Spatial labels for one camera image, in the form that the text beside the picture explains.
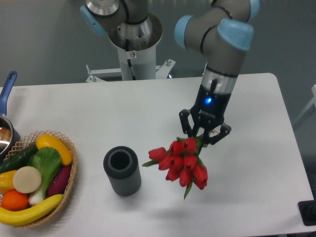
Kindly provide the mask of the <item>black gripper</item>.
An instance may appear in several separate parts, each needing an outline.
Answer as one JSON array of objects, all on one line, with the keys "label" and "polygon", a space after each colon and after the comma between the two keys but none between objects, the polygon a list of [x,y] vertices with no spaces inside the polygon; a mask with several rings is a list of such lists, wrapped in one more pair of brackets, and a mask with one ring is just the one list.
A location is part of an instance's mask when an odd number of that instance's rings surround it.
[{"label": "black gripper", "polygon": [[[227,108],[231,94],[220,94],[215,92],[218,79],[215,79],[209,88],[203,85],[199,87],[196,101],[193,107],[183,109],[179,112],[180,122],[184,134],[196,137],[199,128],[204,128],[202,135],[202,147],[215,145],[228,136],[232,128],[224,123],[224,113]],[[192,117],[193,127],[190,126],[189,116]],[[214,128],[220,125],[219,131]]]}]

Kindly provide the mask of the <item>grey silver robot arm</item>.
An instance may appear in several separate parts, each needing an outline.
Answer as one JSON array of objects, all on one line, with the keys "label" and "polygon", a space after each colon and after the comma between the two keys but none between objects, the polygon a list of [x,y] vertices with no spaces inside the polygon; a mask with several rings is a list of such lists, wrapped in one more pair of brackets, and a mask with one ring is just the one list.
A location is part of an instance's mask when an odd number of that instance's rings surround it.
[{"label": "grey silver robot arm", "polygon": [[[179,114],[182,130],[201,146],[216,144],[231,128],[224,113],[254,30],[249,24],[260,8],[257,0],[214,0],[200,17],[181,17],[175,41],[207,58],[194,105]],[[80,13],[90,29],[107,34],[118,51],[123,80],[156,79],[156,46],[162,37],[159,19],[146,0],[87,0]]]}]

